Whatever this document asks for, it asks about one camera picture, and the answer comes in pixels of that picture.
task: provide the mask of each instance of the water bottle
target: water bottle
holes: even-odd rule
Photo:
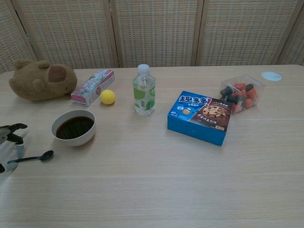
[[[138,76],[133,79],[135,110],[142,115],[150,115],[155,110],[155,82],[150,75],[150,67],[140,64]]]

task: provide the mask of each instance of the yellow ball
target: yellow ball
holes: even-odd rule
[[[100,94],[101,102],[106,105],[110,105],[110,104],[114,103],[115,98],[116,98],[115,93],[110,89],[106,89],[106,90],[102,91]]]

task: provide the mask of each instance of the pink cardboard box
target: pink cardboard box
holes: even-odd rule
[[[72,92],[74,104],[90,106],[90,104],[114,81],[114,72],[99,69],[93,76],[86,80],[78,89]]]

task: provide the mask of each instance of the bowl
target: bowl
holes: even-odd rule
[[[56,132],[58,130],[58,128],[65,123],[66,121],[75,118],[75,117],[88,117],[91,120],[94,121],[93,126],[84,134],[82,134],[79,137],[76,138],[72,138],[72,139],[61,139],[58,138],[56,136]],[[91,113],[90,111],[87,110],[73,110],[67,113],[62,114],[61,116],[59,116],[52,124],[51,127],[51,132],[53,134],[53,136],[55,137],[55,139],[57,139],[58,141],[61,141],[63,144],[67,145],[67,146],[80,146],[82,144],[85,144],[87,141],[89,141],[94,133],[95,133],[95,129],[96,129],[96,118],[94,116],[93,113]]]

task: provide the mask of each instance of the stuffed animal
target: stuffed animal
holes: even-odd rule
[[[24,99],[53,99],[71,93],[76,88],[76,74],[65,65],[51,65],[45,60],[36,62],[29,59],[16,60],[14,65],[16,71],[9,85],[15,94]]]

